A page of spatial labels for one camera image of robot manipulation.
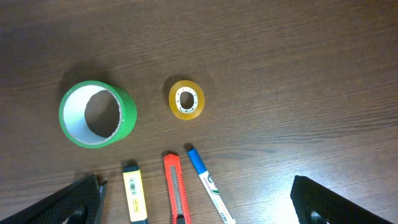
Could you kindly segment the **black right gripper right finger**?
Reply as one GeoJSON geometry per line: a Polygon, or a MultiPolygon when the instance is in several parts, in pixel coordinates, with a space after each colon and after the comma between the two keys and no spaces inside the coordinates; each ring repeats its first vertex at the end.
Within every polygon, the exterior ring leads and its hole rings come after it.
{"type": "Polygon", "coordinates": [[[306,176],[295,176],[290,198],[301,224],[392,224],[306,176]]]}

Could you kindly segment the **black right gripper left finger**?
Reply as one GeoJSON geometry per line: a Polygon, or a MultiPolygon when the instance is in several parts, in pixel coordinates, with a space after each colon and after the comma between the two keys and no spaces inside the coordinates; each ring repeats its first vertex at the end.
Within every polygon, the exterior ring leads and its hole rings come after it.
{"type": "Polygon", "coordinates": [[[2,224],[101,222],[101,186],[92,174],[3,220],[2,224]]]}

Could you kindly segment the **green tape roll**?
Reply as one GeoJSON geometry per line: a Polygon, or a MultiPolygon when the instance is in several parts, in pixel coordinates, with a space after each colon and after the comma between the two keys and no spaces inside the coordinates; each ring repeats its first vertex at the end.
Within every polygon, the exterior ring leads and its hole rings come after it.
{"type": "Polygon", "coordinates": [[[77,83],[66,92],[60,102],[58,117],[64,134],[71,142],[80,147],[96,149],[120,141],[131,133],[137,121],[137,107],[125,90],[104,82],[88,80],[77,83]],[[85,118],[89,100],[101,91],[112,95],[119,110],[118,125],[106,138],[95,134],[85,118]]]}

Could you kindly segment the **small yellow tape roll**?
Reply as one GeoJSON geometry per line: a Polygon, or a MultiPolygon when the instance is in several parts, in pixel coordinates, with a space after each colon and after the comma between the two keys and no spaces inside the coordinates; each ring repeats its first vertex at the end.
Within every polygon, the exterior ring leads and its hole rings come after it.
{"type": "Polygon", "coordinates": [[[203,90],[198,84],[190,80],[181,80],[175,83],[169,91],[169,106],[172,113],[182,120],[191,120],[200,115],[205,105],[203,90]],[[193,105],[189,109],[182,106],[180,96],[187,92],[193,96],[193,105]]]}

